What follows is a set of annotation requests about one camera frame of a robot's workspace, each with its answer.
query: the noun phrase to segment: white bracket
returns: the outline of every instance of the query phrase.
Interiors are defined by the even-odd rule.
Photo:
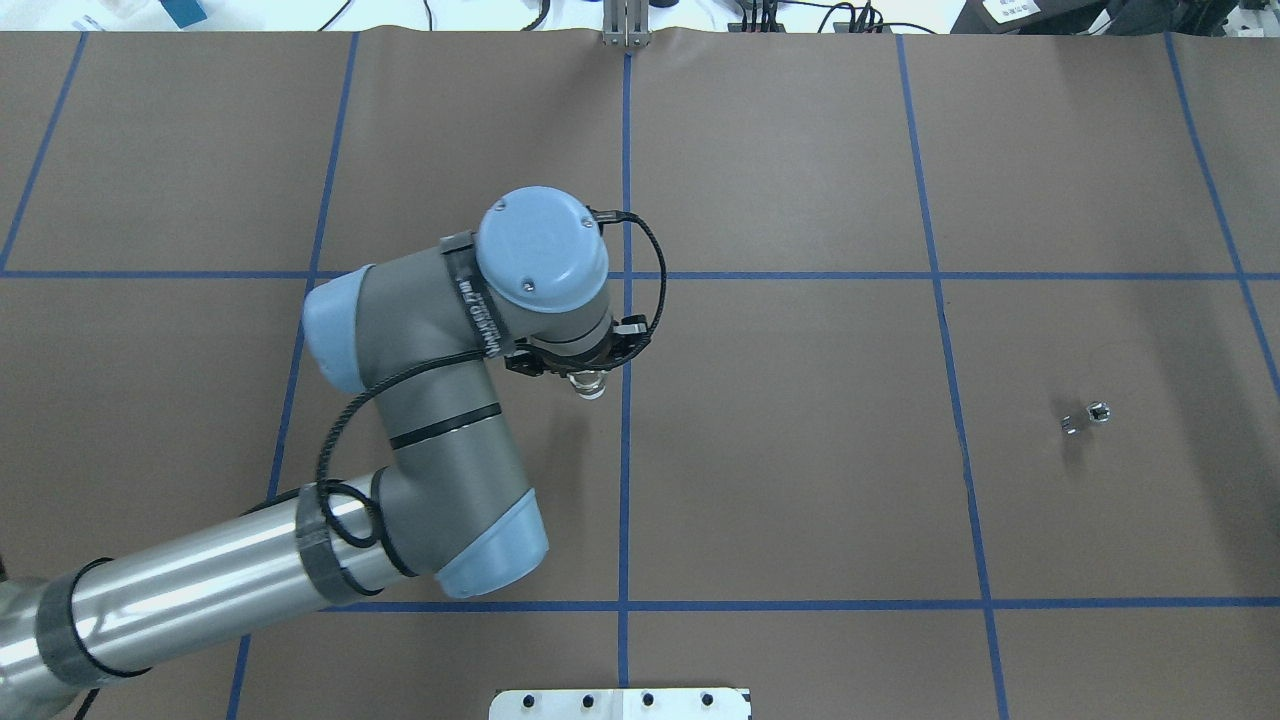
[[[649,45],[649,0],[604,0],[603,33],[611,47]]]
[[[751,692],[736,688],[506,691],[489,720],[751,720]]]

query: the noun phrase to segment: silver metal tube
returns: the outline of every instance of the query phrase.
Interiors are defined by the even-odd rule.
[[[371,478],[348,484],[367,495]],[[333,496],[330,506],[352,533],[367,534],[369,518],[357,501]],[[298,556],[296,511],[297,500],[289,500],[91,569],[72,596],[84,648],[108,667],[131,673],[326,607]],[[403,578],[380,546],[332,542],[361,585],[378,589]],[[0,708],[14,697],[76,691],[52,675],[37,648],[33,618],[42,589],[0,607]]]

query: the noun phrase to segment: metal nut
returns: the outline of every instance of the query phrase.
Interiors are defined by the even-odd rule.
[[[1088,413],[1092,423],[1102,424],[1111,420],[1111,406],[1106,402],[1091,402]]]

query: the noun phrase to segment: light blue round cap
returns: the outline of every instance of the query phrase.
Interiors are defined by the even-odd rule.
[[[591,211],[552,187],[522,187],[495,202],[476,233],[489,286],[536,313],[586,305],[609,277],[609,254]]]
[[[325,379],[343,392],[365,389],[356,359],[356,304],[369,268],[372,265],[338,275],[308,292],[302,302],[302,333],[307,338],[307,348]]]
[[[498,521],[435,574],[458,600],[490,593],[524,578],[547,557],[547,529],[530,488]]]

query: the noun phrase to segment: blue joint cap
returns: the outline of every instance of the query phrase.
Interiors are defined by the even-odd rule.
[[[591,211],[552,187],[522,187],[495,202],[480,220],[476,260],[498,295],[535,313],[576,310],[609,277]]]
[[[209,18],[205,14],[205,9],[200,5],[200,0],[160,0],[160,6],[169,13],[169,17],[178,27],[193,26]]]
[[[463,600],[524,578],[547,557],[547,529],[529,489],[488,530],[435,574],[444,593]]]
[[[356,357],[356,305],[369,268],[372,265],[338,275],[308,292],[302,302],[302,333],[307,348],[325,379],[343,392],[365,391]]]

